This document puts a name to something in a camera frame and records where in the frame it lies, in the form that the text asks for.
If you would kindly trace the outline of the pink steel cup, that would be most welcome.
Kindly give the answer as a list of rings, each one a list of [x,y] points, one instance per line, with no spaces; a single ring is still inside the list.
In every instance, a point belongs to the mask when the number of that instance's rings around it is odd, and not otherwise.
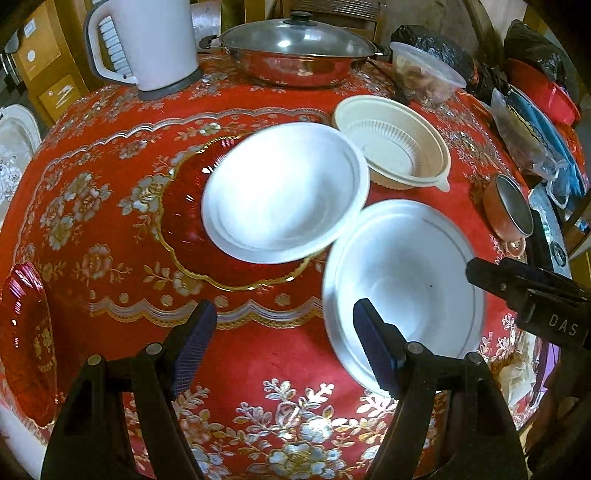
[[[518,183],[506,174],[495,175],[483,195],[486,218],[510,256],[521,257],[534,232],[533,213]]]

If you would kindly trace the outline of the red glass bowl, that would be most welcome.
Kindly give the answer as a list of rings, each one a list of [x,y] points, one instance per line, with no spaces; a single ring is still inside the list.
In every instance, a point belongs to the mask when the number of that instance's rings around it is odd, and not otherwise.
[[[41,276],[16,264],[1,291],[1,361],[22,413],[38,427],[57,415],[57,362],[51,316]]]

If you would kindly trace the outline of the white foam plate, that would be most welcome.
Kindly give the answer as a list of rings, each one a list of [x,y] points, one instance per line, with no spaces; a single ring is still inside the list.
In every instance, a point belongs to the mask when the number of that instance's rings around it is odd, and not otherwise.
[[[356,382],[387,393],[353,327],[353,305],[360,299],[369,299],[408,341],[437,355],[462,358],[478,348],[485,294],[465,274],[474,256],[460,228],[424,203],[385,200],[363,209],[332,246],[322,278],[325,330]]]

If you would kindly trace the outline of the cream plastic bowl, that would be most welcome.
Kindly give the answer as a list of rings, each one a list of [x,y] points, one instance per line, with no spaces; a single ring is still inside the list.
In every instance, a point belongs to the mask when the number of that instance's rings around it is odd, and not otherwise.
[[[375,183],[393,190],[450,191],[449,148],[413,109],[378,96],[356,95],[335,107],[332,126],[362,151]]]

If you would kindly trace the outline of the red glass plate gold rim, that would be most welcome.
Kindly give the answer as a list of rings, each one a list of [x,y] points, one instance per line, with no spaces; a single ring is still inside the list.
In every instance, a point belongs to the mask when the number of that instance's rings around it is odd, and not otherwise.
[[[283,264],[240,261],[217,248],[201,219],[201,198],[209,175],[245,136],[223,136],[186,150],[170,168],[159,194],[156,237],[185,276],[226,292],[250,291],[293,281],[318,253]]]

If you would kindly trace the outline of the white foam bowl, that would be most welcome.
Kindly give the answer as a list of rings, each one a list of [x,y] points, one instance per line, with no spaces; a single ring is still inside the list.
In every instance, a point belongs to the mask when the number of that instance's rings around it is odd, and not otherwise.
[[[342,132],[281,124],[223,157],[206,181],[201,219],[209,239],[235,259],[290,263],[339,238],[369,189],[366,158]]]

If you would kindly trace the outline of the clear bag of dried goods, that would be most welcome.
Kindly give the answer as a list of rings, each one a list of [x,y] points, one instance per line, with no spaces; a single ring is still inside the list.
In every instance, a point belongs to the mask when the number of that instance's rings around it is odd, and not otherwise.
[[[490,111],[518,169],[540,177],[554,204],[565,208],[571,197],[570,163],[567,156],[544,136],[536,109],[532,109],[531,103],[514,89],[510,89],[507,95],[494,89]]]

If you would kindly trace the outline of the red floral tablecloth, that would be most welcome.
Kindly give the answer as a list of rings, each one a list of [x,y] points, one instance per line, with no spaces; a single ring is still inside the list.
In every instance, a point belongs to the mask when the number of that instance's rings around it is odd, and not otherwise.
[[[209,479],[360,479],[394,417],[361,387],[325,335],[318,253],[293,281],[226,292],[185,276],[156,237],[159,194],[178,154],[273,125],[329,123],[353,95],[390,97],[372,65],[332,89],[274,87],[226,55],[161,100],[107,86],[76,101],[29,164],[1,231],[1,272],[30,262],[49,305],[61,404],[92,353],[133,355],[163,339],[200,300],[219,329],[197,378],[174,404]],[[51,433],[20,410],[1,361],[1,431],[38,476]]]

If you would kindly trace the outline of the red plastic basin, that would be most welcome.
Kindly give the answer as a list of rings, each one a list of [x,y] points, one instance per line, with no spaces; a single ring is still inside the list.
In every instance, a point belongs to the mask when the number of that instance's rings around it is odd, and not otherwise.
[[[553,123],[573,126],[581,114],[569,94],[535,67],[508,59],[503,67],[509,82],[521,90]]]

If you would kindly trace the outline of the clear plastic food container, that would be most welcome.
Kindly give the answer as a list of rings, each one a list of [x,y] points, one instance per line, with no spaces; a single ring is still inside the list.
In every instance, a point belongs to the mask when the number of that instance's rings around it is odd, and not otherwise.
[[[403,87],[409,100],[429,107],[447,102],[466,80],[452,67],[414,46],[391,42],[392,76]]]

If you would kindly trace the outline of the black plastic bag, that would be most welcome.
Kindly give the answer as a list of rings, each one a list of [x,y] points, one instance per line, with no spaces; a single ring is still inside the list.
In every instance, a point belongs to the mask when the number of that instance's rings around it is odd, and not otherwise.
[[[421,25],[401,25],[391,35],[392,42],[423,50],[455,69],[468,83],[478,76],[473,57],[453,40]]]

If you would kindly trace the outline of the white ornate chair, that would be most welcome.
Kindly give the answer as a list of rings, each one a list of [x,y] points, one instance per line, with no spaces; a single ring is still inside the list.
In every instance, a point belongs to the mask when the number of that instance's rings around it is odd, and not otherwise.
[[[33,113],[19,104],[1,108],[0,128],[0,216],[4,222],[10,202],[42,139]]]

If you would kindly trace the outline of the wooden chair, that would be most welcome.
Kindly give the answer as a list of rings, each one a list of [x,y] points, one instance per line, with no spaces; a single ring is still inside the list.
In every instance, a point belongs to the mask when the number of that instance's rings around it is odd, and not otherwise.
[[[308,12],[314,20],[348,30],[379,43],[387,17],[387,4],[375,0],[281,1],[286,17],[294,11]]]

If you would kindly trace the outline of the steel pot glass lid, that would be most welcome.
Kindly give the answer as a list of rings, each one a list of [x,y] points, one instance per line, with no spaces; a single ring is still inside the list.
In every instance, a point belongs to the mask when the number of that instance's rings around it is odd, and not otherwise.
[[[198,42],[202,50],[214,45],[250,77],[294,88],[337,86],[367,59],[383,54],[370,40],[300,11],[284,19],[238,25]]]

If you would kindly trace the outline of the wooden cabinet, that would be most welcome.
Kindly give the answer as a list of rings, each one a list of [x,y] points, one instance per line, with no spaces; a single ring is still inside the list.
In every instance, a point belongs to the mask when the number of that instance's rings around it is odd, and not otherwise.
[[[44,1],[18,30],[12,55],[38,115],[51,126],[100,83],[85,53],[85,1]]]

